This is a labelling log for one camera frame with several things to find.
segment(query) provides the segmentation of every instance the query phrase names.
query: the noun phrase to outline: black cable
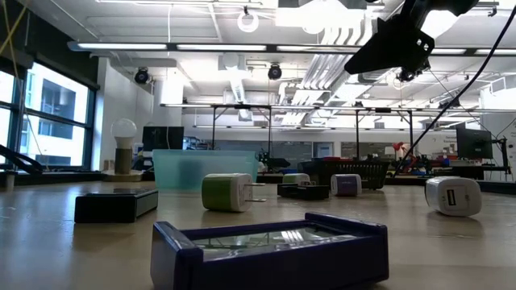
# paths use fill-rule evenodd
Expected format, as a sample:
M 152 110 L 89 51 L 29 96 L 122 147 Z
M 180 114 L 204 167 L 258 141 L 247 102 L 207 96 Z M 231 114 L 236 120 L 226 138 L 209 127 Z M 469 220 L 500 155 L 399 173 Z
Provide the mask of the black cable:
M 495 136 L 496 140 L 498 140 L 498 136 L 500 136 L 501 133 L 503 133 L 505 130 L 507 130 L 507 128 L 509 128 L 510 125 L 512 125 L 514 123 L 514 121 L 516 121 L 516 118 L 514 118 L 512 121 L 510 121 L 509 125 L 507 125 L 505 128 L 503 128 L 503 130 L 501 130 L 500 133 L 498 133 L 498 135 Z
M 450 93 L 450 91 L 446 88 L 446 86 L 444 86 L 443 82 L 441 82 L 441 80 L 440 80 L 440 79 L 439 79 L 439 78 L 434 74 L 434 72 L 432 72 L 432 71 L 431 71 L 431 69 L 430 69 L 429 71 L 430 71 L 430 73 L 432 74 L 432 76 L 434 76 L 434 78 L 435 78 L 435 79 L 439 82 L 439 84 L 443 87 L 443 89 L 446 91 L 446 93 L 451 97 L 451 96 L 452 96 L 452 93 Z M 473 115 L 472 115 L 472 114 L 471 114 L 471 113 L 470 113 L 466 108 L 464 108 L 464 106 L 460 105 L 460 107 L 461 107 L 462 109 L 464 109 L 464 111 L 465 111 L 466 113 L 468 113 L 468 115 L 469 115 L 471 118 L 473 118 L 473 120 L 475 120 L 475 122 L 477 122 L 477 123 L 478 123 L 478 125 L 480 125 L 482 128 L 484 128 L 484 130 L 488 131 L 488 132 L 491 134 L 491 136 L 493 136 L 493 137 L 494 137 L 494 139 L 495 139 L 495 140 L 498 140 L 498 136 L 495 136 L 495 135 L 493 134 L 493 132 L 491 132 L 488 128 L 486 128 L 486 127 L 484 126 L 484 124 L 482 124 L 482 123 L 481 123 L 481 121 L 480 121 L 477 117 L 473 116 Z M 499 145 L 498 143 L 496 143 L 496 145 L 497 145 L 498 150 L 500 150 L 500 151 L 501 151 L 501 147 L 500 147 L 500 145 Z M 500 166 L 500 165 L 498 165 L 498 162 L 497 162 L 497 160 L 496 160 L 496 159 L 493 159 L 493 160 L 494 160 L 494 163 L 495 163 L 497 166 Z
M 393 177 L 396 177 L 396 175 L 399 173 L 400 169 L 402 168 L 402 164 L 405 162 L 405 160 L 407 159 L 407 157 L 409 157 L 410 154 L 412 154 L 412 151 L 414 150 L 414 148 L 416 146 L 418 146 L 419 142 L 421 141 L 421 139 L 428 133 L 428 131 L 435 126 L 435 124 L 437 123 L 437 121 L 439 120 L 439 118 L 441 118 L 441 116 L 443 116 L 444 113 L 446 113 L 446 111 L 452 106 L 452 104 L 456 103 L 457 100 L 459 100 L 460 97 L 462 97 L 462 95 L 464 93 L 466 93 L 466 91 L 468 91 L 468 89 L 475 83 L 476 79 L 478 79 L 478 77 L 480 76 L 480 74 L 484 71 L 485 67 L 487 66 L 487 64 L 489 63 L 489 61 L 491 60 L 491 58 L 493 57 L 495 51 L 497 50 L 498 48 L 498 45 L 500 45 L 500 42 L 501 40 L 503 39 L 503 37 L 505 36 L 507 30 L 509 29 L 509 26 L 510 24 L 513 22 L 513 19 L 514 19 L 514 16 L 516 15 L 516 5 L 514 6 L 512 12 L 510 13 L 510 16 L 509 16 L 509 19 L 507 19 L 507 23 L 506 25 L 503 27 L 503 29 L 501 30 L 500 32 L 500 35 L 498 36 L 497 38 L 497 41 L 494 43 L 493 45 L 493 48 L 491 48 L 491 52 L 489 52 L 489 54 L 487 55 L 487 57 L 485 58 L 485 61 L 484 63 L 481 65 L 481 67 L 479 68 L 478 72 L 476 72 L 475 76 L 470 80 L 470 82 L 460 91 L 459 94 L 457 94 L 456 97 L 453 98 L 453 100 L 451 100 L 445 107 L 444 109 L 437 115 L 437 117 L 434 119 L 434 121 L 432 121 L 432 123 L 428 126 L 428 128 L 425 129 L 425 131 L 419 135 L 418 139 L 414 142 L 414 145 L 406 152 L 405 156 L 403 157 L 401 163 L 396 167 L 396 171 L 394 172 L 393 174 Z

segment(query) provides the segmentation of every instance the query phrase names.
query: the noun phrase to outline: camera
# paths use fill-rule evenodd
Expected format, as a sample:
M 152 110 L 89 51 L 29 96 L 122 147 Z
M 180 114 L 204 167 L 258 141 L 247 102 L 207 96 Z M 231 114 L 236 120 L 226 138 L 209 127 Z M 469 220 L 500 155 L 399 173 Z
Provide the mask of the camera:
M 138 68 L 135 74 L 135 82 L 140 85 L 146 85 L 152 81 L 151 75 L 148 74 L 148 68 Z
M 271 68 L 268 70 L 268 78 L 273 81 L 281 78 L 281 68 L 279 64 L 271 64 Z

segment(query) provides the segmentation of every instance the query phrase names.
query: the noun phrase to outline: white cube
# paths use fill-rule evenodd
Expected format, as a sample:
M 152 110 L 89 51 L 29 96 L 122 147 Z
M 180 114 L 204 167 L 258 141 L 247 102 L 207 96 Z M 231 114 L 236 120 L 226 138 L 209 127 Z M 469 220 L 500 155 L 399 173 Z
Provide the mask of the white cube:
M 362 193 L 362 178 L 358 174 L 334 174 L 330 183 L 331 194 L 337 197 L 356 197 Z
M 306 182 L 310 183 L 310 176 L 305 173 L 290 173 L 283 175 L 283 183 L 303 185 Z
M 480 185 L 468 178 L 442 176 L 429 179 L 425 188 L 427 204 L 453 217 L 468 217 L 482 209 Z

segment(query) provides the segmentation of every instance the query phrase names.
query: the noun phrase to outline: white cube with usb port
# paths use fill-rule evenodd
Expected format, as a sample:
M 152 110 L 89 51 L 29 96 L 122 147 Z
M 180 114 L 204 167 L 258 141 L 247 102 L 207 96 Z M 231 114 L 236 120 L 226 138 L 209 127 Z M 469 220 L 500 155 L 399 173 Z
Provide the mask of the white cube with usb port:
M 468 217 L 482 209 L 480 185 L 468 178 L 442 176 L 429 179 L 425 197 L 428 206 L 447 216 Z

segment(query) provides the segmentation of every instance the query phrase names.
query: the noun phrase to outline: plastic storage bin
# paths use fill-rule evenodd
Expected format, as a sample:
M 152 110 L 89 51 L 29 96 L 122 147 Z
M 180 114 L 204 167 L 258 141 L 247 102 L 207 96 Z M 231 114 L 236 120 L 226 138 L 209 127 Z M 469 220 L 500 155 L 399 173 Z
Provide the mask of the plastic storage bin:
M 158 189 L 201 190 L 202 179 L 212 173 L 247 173 L 256 181 L 254 151 L 154 150 Z

